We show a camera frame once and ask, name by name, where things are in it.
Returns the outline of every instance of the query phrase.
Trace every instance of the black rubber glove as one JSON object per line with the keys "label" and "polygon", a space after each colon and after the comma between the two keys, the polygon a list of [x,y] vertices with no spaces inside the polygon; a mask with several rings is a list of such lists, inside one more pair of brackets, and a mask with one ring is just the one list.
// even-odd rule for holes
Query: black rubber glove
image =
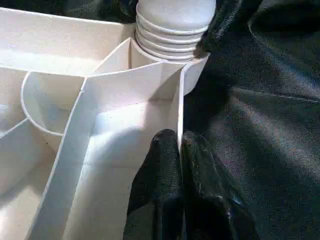
{"label": "black rubber glove", "polygon": [[178,240],[183,221],[177,135],[158,132],[131,188],[124,240]]}
{"label": "black rubber glove", "polygon": [[182,149],[183,180],[175,132],[165,129],[153,138],[132,183],[123,239],[185,239],[184,228],[188,240],[259,239],[232,177],[207,141],[189,132]]}

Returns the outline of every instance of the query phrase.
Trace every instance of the gloved hand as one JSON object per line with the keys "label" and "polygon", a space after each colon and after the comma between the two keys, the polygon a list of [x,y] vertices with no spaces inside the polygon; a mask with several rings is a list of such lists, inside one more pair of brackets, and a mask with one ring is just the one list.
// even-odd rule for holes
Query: gloved hand
{"label": "gloved hand", "polygon": [[207,141],[187,132],[182,171],[173,130],[155,135],[132,183],[124,240],[259,239],[233,179]]}
{"label": "gloved hand", "polygon": [[220,45],[233,38],[230,35],[233,30],[239,34],[241,25],[247,25],[261,2],[262,0],[217,0],[216,13],[201,42],[204,50],[215,52]]}

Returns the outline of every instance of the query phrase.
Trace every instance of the white ribbed cylinder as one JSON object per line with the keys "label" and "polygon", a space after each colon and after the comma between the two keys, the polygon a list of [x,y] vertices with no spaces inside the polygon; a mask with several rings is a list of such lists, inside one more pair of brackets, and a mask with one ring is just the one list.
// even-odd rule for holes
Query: white ribbed cylinder
{"label": "white ribbed cylinder", "polygon": [[151,55],[189,61],[214,17],[214,0],[140,0],[136,7],[136,39]]}

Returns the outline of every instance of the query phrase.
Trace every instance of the white plastic tray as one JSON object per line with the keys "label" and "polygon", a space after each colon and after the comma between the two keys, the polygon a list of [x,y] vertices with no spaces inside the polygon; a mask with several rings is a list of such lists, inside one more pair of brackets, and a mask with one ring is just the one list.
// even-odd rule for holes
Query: white plastic tray
{"label": "white plastic tray", "polygon": [[122,239],[152,137],[183,131],[207,61],[162,61],[123,25],[0,8],[0,240]]}

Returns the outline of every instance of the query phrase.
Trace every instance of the compartment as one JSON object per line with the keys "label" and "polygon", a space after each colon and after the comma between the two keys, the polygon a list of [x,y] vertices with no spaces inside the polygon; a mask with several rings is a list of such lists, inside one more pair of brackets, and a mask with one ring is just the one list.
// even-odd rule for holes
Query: compartment
{"label": "compartment", "polygon": [[83,81],[80,76],[29,72],[22,83],[23,111],[55,150]]}
{"label": "compartment", "polygon": [[27,72],[0,67],[0,138],[25,119],[20,88]]}
{"label": "compartment", "polygon": [[122,238],[131,183],[152,137],[165,128],[182,134],[175,68],[159,62],[87,78],[28,239]]}
{"label": "compartment", "polygon": [[86,76],[134,29],[134,24],[0,8],[0,65]]}
{"label": "compartment", "polygon": [[0,239],[27,236],[55,156],[27,119],[0,138]]}
{"label": "compartment", "polygon": [[117,46],[102,62],[92,71],[91,75],[115,73],[159,62],[155,57],[148,56],[130,37]]}

